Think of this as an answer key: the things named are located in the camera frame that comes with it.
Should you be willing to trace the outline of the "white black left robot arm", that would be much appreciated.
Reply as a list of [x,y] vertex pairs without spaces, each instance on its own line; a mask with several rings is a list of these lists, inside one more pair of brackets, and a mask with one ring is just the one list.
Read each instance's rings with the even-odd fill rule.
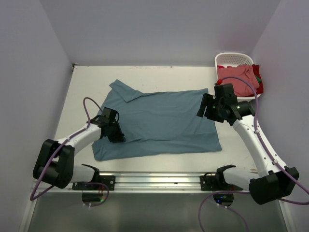
[[107,137],[111,143],[125,141],[118,123],[119,113],[103,108],[100,115],[87,121],[78,131],[62,139],[43,142],[33,170],[33,177],[57,188],[81,183],[91,190],[100,184],[99,170],[93,166],[75,165],[75,156],[89,144]]

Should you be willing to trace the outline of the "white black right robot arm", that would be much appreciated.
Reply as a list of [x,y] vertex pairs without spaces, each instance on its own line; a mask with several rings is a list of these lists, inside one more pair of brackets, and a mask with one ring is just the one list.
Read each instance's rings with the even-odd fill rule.
[[245,172],[235,165],[217,169],[215,184],[219,189],[237,186],[247,190],[258,204],[265,204],[291,194],[299,178],[295,167],[289,168],[277,155],[255,122],[256,112],[247,101],[238,101],[232,84],[216,85],[215,94],[203,94],[197,116],[223,123],[227,121],[245,143],[257,173]]

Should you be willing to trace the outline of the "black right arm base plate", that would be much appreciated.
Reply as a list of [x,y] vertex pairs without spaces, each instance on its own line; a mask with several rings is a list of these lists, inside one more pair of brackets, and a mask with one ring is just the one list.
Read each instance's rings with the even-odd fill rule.
[[199,177],[199,180],[202,191],[243,190],[235,185],[220,184],[213,173],[205,173]]

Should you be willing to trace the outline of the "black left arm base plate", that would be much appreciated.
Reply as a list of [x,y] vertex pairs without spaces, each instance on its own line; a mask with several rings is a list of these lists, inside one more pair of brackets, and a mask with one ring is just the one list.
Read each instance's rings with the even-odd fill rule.
[[115,176],[114,175],[100,175],[97,176],[96,180],[92,180],[91,183],[73,183],[73,190],[83,191],[101,191],[107,190],[113,191],[115,187]]

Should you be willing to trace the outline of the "aluminium table edge rail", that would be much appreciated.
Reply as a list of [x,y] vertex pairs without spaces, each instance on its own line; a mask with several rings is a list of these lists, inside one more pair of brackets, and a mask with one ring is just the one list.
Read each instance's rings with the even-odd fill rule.
[[[199,177],[205,173],[188,172],[101,172],[100,175],[114,175],[115,187],[110,193],[199,193]],[[63,189],[53,187],[50,192],[69,192],[72,189],[72,183]],[[107,190],[101,191],[83,191],[83,193],[106,194]]]

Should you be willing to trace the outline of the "teal blue t shirt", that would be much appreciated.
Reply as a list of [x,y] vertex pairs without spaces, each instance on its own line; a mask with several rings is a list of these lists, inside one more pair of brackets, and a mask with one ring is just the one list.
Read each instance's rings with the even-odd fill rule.
[[95,141],[96,161],[222,150],[214,121],[197,117],[208,89],[142,93],[119,80],[110,87],[102,107],[119,112],[125,142]]

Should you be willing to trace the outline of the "red green patterned cloth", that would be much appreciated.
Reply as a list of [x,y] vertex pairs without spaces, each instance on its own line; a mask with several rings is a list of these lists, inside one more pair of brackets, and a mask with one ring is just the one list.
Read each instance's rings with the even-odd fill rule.
[[253,67],[253,73],[259,83],[259,88],[256,89],[256,94],[262,94],[264,92],[264,86],[260,75],[260,66],[253,64],[252,67]]

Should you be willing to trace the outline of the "white perforated laundry basket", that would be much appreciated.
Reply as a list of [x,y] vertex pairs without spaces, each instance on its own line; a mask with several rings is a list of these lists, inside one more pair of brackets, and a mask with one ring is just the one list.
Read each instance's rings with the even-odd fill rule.
[[215,57],[217,82],[232,84],[239,102],[254,100],[256,89],[259,88],[253,73],[253,64],[253,60],[242,53],[220,53]]

